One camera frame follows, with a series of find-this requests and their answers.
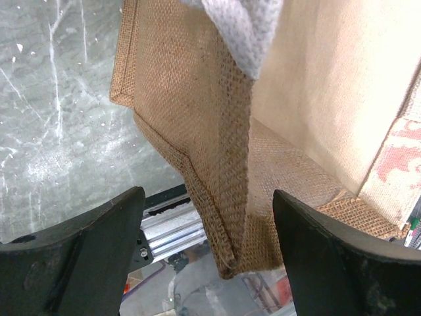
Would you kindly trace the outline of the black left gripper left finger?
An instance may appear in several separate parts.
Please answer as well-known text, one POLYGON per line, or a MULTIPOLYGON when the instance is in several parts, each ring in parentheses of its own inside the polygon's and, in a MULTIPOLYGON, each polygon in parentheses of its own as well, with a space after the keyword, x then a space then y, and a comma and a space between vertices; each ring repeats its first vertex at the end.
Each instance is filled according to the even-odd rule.
POLYGON ((119 315, 145 192, 1 244, 2 315, 119 315))

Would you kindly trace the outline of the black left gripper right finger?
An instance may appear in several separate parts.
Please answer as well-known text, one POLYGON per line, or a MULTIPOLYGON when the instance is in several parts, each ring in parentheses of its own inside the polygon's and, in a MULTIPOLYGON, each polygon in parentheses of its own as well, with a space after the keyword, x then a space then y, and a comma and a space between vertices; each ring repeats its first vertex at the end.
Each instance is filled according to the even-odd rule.
POLYGON ((273 213, 298 315, 419 315, 420 251, 276 190, 273 213))

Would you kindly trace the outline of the brown canvas tote bag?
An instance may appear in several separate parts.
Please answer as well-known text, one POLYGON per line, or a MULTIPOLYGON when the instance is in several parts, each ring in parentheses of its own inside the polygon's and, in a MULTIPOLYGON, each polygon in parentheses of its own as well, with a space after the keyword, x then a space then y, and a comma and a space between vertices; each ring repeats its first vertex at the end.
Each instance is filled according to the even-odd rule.
POLYGON ((407 233, 419 1, 125 1, 110 99, 183 176, 222 278, 282 265, 276 190, 407 233))

